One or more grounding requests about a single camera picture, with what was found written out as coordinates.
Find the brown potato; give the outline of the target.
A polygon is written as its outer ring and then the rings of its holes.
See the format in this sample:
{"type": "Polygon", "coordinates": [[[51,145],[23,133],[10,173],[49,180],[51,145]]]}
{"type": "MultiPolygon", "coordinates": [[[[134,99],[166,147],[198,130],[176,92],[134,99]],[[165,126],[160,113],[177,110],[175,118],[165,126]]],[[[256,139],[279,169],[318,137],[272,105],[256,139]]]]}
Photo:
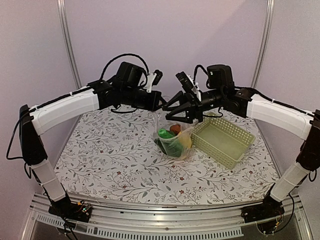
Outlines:
{"type": "Polygon", "coordinates": [[[173,132],[175,135],[178,135],[181,132],[181,125],[180,124],[171,125],[169,130],[173,132]]]}

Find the yellow lemon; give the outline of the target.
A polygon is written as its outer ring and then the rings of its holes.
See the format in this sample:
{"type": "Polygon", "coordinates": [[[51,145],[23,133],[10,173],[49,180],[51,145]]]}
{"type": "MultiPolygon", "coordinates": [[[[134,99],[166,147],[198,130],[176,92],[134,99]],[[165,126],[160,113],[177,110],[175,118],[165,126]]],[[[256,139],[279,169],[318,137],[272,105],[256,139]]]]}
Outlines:
{"type": "Polygon", "coordinates": [[[177,139],[184,148],[190,149],[192,147],[192,139],[188,133],[180,132],[177,139]]]}

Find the clear zip top bag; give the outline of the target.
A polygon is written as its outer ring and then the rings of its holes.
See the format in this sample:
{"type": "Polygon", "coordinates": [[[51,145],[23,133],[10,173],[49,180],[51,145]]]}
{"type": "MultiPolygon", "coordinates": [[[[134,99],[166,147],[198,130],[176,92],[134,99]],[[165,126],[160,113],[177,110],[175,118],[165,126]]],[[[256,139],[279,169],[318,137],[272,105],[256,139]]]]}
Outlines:
{"type": "Polygon", "coordinates": [[[192,153],[194,123],[166,120],[162,112],[153,113],[153,142],[161,152],[176,160],[184,160],[192,153]]]}

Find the green cucumber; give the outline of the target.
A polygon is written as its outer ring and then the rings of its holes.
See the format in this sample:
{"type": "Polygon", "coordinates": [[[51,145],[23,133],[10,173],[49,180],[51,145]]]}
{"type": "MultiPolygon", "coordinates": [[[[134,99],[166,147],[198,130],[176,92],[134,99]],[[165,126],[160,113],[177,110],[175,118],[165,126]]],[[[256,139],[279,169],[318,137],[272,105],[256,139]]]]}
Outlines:
{"type": "Polygon", "coordinates": [[[184,147],[180,144],[176,136],[164,128],[157,132],[159,139],[169,146],[169,156],[179,158],[182,155],[184,147]]]}

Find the green white bok choy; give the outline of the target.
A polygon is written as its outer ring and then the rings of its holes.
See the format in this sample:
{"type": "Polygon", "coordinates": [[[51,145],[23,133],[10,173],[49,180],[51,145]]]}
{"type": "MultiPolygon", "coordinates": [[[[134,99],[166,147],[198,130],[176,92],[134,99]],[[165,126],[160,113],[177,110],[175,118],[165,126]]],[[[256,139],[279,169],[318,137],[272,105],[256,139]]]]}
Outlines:
{"type": "Polygon", "coordinates": [[[162,142],[159,138],[156,138],[153,141],[158,146],[158,148],[162,151],[163,154],[167,156],[170,155],[170,148],[166,142],[162,142]]]}

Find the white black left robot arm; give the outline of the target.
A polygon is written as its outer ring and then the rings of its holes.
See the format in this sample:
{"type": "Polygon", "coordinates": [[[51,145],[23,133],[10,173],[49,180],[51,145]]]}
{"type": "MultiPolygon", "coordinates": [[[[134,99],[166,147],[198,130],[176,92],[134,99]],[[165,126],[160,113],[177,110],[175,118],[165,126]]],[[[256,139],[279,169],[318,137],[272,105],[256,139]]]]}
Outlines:
{"type": "Polygon", "coordinates": [[[146,73],[142,67],[122,62],[109,80],[99,79],[41,105],[20,108],[22,158],[63,217],[74,213],[74,205],[68,201],[67,193],[48,160],[41,135],[74,117],[110,106],[118,108],[127,105],[134,109],[156,111],[161,107],[162,94],[152,87],[159,83],[162,76],[159,70],[146,73]]]}

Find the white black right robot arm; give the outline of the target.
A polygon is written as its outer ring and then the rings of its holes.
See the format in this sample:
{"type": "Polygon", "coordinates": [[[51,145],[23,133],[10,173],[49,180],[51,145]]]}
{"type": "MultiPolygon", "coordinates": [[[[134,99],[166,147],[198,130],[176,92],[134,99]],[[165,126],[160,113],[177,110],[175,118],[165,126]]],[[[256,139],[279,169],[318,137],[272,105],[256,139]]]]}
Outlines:
{"type": "Polygon", "coordinates": [[[320,167],[320,112],[309,112],[271,99],[251,87],[235,86],[228,65],[210,65],[205,70],[208,91],[202,92],[196,80],[184,72],[176,74],[183,90],[163,106],[167,120],[192,123],[203,121],[204,112],[223,108],[242,118],[260,120],[284,129],[303,140],[296,162],[270,188],[259,206],[262,218],[278,210],[278,203],[310,172],[320,167]]]}

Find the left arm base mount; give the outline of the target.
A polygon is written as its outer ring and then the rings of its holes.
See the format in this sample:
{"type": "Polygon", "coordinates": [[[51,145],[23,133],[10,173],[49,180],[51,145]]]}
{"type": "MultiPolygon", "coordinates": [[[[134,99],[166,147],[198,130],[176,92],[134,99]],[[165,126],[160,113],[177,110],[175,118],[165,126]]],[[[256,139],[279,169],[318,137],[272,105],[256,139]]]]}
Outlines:
{"type": "Polygon", "coordinates": [[[72,202],[70,198],[64,197],[58,201],[52,201],[48,212],[52,215],[61,217],[62,219],[70,219],[79,222],[88,223],[92,214],[92,205],[80,202],[72,202]]]}

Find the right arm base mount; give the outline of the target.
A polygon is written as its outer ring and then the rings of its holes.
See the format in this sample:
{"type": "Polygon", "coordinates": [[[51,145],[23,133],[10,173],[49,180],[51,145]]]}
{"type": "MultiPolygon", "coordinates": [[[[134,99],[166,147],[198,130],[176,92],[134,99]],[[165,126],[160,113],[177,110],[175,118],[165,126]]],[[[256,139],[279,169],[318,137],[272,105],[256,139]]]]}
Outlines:
{"type": "Polygon", "coordinates": [[[264,235],[274,234],[285,213],[282,202],[264,199],[262,203],[243,207],[241,217],[245,223],[256,223],[258,231],[264,235]]]}

